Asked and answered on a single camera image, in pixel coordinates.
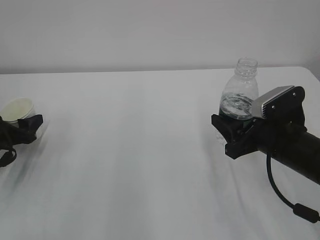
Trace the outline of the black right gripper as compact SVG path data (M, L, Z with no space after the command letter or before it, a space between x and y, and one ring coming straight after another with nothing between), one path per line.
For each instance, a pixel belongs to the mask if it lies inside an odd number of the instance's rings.
M253 117L249 126L240 131L239 120L213 114L211 124L216 139L225 146L225 154L234 160L256 151L272 153L281 138L307 130L303 110L305 96L303 87L294 86L267 106L266 119Z

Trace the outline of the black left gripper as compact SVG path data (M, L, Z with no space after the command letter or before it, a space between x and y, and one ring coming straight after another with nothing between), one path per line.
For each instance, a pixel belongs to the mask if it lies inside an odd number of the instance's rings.
M0 149L10 150L15 145L31 144L35 141L39 129L43 125L43 115L36 114L28 118L18 119L14 126L0 118Z

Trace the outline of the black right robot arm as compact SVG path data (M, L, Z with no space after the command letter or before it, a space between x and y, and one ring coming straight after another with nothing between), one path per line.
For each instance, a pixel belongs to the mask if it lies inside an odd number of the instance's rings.
M305 127L304 99L301 86L276 87L253 101L251 119L213 114L211 124L226 140L230 158L260 151L318 184L320 139Z

